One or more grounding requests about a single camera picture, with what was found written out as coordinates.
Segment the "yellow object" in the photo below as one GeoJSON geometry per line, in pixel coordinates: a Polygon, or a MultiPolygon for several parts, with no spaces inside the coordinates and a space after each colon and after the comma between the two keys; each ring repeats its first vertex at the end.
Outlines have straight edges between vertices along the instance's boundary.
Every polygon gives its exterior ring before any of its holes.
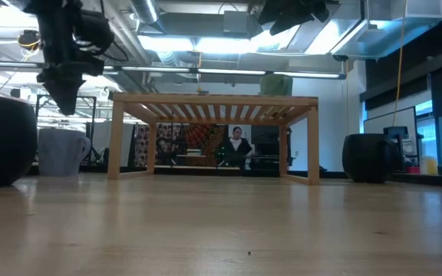
{"type": "Polygon", "coordinates": [[[421,174],[429,176],[437,176],[439,173],[437,171],[437,161],[432,156],[422,156],[421,157],[421,174]]]}

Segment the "white mug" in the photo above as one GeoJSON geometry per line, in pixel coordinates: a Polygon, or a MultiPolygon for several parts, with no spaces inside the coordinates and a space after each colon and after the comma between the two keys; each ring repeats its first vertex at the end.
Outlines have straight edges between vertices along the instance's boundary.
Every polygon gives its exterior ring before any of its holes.
{"type": "Polygon", "coordinates": [[[76,176],[91,141],[81,131],[41,129],[38,132],[38,169],[41,176],[76,176]]]}

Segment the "green object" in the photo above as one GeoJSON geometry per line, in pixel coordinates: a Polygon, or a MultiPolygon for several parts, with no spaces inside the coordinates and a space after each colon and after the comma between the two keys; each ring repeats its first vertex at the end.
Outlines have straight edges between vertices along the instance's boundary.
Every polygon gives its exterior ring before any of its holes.
{"type": "Polygon", "coordinates": [[[291,96],[292,77],[282,74],[261,77],[260,94],[264,96],[291,96]]]}

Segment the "wooden table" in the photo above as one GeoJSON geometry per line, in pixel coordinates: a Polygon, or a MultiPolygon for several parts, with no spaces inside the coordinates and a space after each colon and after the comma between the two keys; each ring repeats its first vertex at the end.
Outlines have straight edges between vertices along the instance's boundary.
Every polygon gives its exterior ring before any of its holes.
{"type": "Polygon", "coordinates": [[[151,164],[155,161],[157,123],[220,123],[279,126],[280,176],[305,184],[319,184],[317,97],[117,93],[113,99],[108,179],[154,173],[151,164]],[[124,112],[150,125],[146,172],[120,173],[124,112]],[[304,119],[308,119],[308,178],[287,174],[287,129],[304,119]]]}

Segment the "black hair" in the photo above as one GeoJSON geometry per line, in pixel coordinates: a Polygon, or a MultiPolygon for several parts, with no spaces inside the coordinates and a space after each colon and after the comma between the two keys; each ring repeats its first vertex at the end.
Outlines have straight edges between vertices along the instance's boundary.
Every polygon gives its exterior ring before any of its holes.
{"type": "Polygon", "coordinates": [[[235,126],[235,128],[233,129],[233,133],[235,133],[236,130],[239,130],[240,132],[243,132],[242,128],[239,127],[239,126],[235,126]]]}

